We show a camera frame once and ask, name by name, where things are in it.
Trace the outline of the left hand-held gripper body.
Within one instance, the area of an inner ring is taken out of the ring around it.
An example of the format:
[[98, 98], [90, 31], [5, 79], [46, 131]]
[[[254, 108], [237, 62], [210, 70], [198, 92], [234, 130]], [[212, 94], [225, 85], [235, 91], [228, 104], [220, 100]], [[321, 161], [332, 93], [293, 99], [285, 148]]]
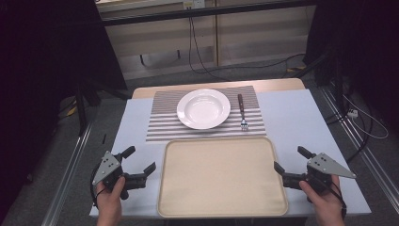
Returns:
[[126, 200], [129, 197], [128, 190], [140, 188], [140, 175], [125, 173], [121, 166], [122, 159], [126, 158], [123, 158], [121, 153], [112, 154], [111, 152], [106, 152], [98, 168], [94, 170], [91, 184], [96, 186], [100, 182], [103, 182], [105, 187], [111, 191], [118, 179], [124, 177], [125, 186], [120, 193], [120, 197]]

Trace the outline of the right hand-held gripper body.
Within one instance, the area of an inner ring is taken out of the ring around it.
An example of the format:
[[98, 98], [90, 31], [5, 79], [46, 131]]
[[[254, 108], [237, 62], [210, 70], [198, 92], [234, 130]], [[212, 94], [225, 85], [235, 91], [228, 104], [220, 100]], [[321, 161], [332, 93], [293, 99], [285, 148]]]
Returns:
[[325, 153], [315, 154], [314, 158], [307, 160], [307, 171], [298, 174], [295, 180], [298, 183], [306, 181], [318, 194], [324, 193], [331, 187], [333, 175], [350, 179], [357, 178], [354, 172], [345, 168]]

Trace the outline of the person's right hand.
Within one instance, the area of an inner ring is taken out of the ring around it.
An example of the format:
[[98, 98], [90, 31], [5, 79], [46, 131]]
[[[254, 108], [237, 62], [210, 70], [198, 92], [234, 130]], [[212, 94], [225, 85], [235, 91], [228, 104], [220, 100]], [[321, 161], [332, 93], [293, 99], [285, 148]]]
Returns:
[[319, 195], [311, 188], [311, 186], [306, 181], [300, 181], [299, 186], [311, 200], [316, 218], [340, 218], [343, 220], [342, 203], [333, 193], [327, 192], [326, 194]]

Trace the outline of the person's left hand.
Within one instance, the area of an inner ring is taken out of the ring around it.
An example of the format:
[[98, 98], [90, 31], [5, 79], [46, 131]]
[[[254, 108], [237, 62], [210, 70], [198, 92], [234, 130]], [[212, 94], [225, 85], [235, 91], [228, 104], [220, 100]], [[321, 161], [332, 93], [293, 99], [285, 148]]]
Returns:
[[120, 177], [114, 188], [109, 191], [103, 182], [97, 184], [97, 206], [99, 218], [102, 220], [119, 221], [121, 218], [120, 193], [125, 185], [125, 178]]

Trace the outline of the white table cover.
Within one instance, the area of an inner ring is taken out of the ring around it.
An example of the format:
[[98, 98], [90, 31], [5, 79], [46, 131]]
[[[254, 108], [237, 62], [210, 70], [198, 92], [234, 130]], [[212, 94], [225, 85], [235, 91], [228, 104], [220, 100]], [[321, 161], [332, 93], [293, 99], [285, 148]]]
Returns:
[[[325, 153], [339, 164], [345, 161], [332, 134], [313, 100], [306, 90], [261, 92], [257, 96], [263, 116], [267, 137], [275, 149], [276, 160], [286, 171], [302, 173], [307, 159], [298, 151], [302, 146], [312, 153]], [[121, 204], [123, 218], [164, 218], [158, 213], [158, 199], [164, 165], [166, 146], [171, 142], [148, 142], [146, 140], [152, 100], [132, 99], [128, 101], [117, 133], [113, 153], [135, 146], [132, 156], [122, 161], [127, 172], [140, 172], [152, 162], [156, 170], [149, 176], [146, 186], [133, 189]], [[236, 137], [207, 137], [191, 139], [221, 139]], [[285, 188], [288, 211], [280, 217], [311, 216], [314, 213], [306, 195], [296, 189]]]

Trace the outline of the grey striped placemat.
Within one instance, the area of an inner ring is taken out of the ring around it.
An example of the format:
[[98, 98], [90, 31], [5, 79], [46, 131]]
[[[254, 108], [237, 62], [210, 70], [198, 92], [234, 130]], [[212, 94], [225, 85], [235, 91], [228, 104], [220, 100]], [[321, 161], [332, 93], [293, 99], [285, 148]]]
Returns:
[[[185, 94], [193, 90], [158, 91], [152, 102], [152, 112], [147, 131], [148, 142], [167, 142], [173, 139], [206, 137], [264, 136], [266, 129], [254, 87], [215, 89], [227, 96], [231, 103], [229, 117], [215, 128], [196, 130], [182, 124], [177, 117], [176, 107]], [[243, 96], [245, 118], [248, 130], [240, 126], [241, 114], [237, 95]]]

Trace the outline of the beige plastic tray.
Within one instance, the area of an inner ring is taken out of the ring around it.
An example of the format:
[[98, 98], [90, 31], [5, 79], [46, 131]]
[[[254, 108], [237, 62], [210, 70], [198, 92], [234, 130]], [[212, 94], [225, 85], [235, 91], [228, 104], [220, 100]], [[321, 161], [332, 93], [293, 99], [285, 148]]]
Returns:
[[267, 137], [173, 140], [158, 199], [164, 218], [279, 217], [288, 211]]

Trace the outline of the black metal stand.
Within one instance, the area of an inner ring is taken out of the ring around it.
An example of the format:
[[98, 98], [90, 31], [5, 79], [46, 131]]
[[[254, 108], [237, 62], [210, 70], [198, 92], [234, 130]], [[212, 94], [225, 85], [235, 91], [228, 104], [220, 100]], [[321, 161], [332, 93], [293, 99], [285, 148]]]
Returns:
[[91, 78], [80, 79], [76, 84], [75, 100], [79, 118], [79, 136], [81, 137], [88, 129], [88, 119], [85, 109], [85, 102], [90, 106], [98, 106], [101, 103], [101, 98], [97, 93], [98, 90], [117, 97], [123, 101], [130, 99], [130, 96], [109, 86], [101, 84]]
[[310, 72], [314, 73], [317, 86], [326, 86], [333, 82], [335, 103], [338, 112], [343, 114], [345, 107], [343, 103], [342, 62], [337, 53], [334, 50], [326, 50], [302, 71], [296, 73], [294, 78], [302, 78]]

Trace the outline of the white deep plate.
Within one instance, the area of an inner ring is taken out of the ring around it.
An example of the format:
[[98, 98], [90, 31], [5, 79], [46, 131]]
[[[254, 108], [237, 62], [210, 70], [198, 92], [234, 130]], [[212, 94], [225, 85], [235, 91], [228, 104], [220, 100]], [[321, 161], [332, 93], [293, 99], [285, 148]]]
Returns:
[[187, 94], [176, 107], [177, 117], [185, 126], [205, 130], [215, 128], [231, 113], [227, 96], [215, 89], [197, 89]]

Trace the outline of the black curtain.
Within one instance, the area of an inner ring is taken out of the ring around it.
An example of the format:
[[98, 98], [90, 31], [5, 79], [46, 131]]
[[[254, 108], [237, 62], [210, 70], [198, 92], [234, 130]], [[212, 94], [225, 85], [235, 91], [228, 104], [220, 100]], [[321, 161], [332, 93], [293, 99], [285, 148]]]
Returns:
[[0, 223], [38, 164], [58, 106], [125, 89], [97, 0], [0, 0]]
[[309, 65], [327, 51], [399, 133], [399, 0], [318, 0], [303, 61]]

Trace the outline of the beige wooden cabinet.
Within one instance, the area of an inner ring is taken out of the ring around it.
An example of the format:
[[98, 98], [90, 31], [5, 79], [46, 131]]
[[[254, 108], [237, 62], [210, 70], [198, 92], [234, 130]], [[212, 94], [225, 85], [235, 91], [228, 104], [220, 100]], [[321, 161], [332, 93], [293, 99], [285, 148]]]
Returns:
[[[183, 0], [95, 0], [103, 19], [184, 10]], [[205, 8], [273, 0], [205, 0]], [[125, 79], [302, 54], [315, 6], [204, 16], [106, 29]]]

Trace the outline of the black horizontal bar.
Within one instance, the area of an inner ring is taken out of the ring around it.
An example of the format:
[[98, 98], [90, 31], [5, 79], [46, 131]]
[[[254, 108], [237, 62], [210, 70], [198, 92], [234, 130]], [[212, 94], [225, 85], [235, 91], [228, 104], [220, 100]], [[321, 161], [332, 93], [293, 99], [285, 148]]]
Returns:
[[232, 13], [252, 12], [260, 10], [299, 8], [316, 6], [319, 0], [277, 0], [266, 3], [244, 4], [215, 8], [186, 9], [171, 12], [160, 12], [146, 15], [112, 17], [102, 19], [98, 22], [99, 26], [114, 26], [123, 24], [141, 24], [158, 21], [177, 20], [185, 18], [196, 18], [204, 16], [214, 16]]

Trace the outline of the aluminium floor rail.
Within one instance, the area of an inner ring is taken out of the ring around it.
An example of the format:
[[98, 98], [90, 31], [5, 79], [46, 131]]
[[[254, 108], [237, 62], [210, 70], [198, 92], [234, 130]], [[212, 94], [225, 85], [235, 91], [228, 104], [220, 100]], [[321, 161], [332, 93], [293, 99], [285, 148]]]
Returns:
[[83, 151], [85, 150], [88, 138], [91, 132], [92, 123], [90, 122], [83, 130], [82, 134], [78, 137], [76, 145], [72, 152], [72, 157], [65, 169], [61, 182], [56, 190], [50, 206], [45, 214], [41, 226], [56, 226], [60, 217], [62, 208], [68, 196], [69, 190], [72, 185], [72, 180], [77, 170]]
[[344, 136], [353, 143], [352, 151], [344, 151], [347, 164], [362, 162], [374, 177], [383, 198], [399, 216], [399, 141], [384, 123], [373, 115], [372, 108], [361, 99], [343, 96], [348, 109], [358, 111], [355, 119], [338, 112], [332, 88], [320, 88], [333, 115], [328, 124], [340, 125]]

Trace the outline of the white wall socket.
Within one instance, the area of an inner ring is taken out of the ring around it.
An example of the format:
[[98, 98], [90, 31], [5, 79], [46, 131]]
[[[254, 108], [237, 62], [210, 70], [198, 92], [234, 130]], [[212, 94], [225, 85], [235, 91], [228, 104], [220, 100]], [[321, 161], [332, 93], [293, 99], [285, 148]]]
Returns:
[[205, 0], [183, 0], [184, 9], [205, 8]]

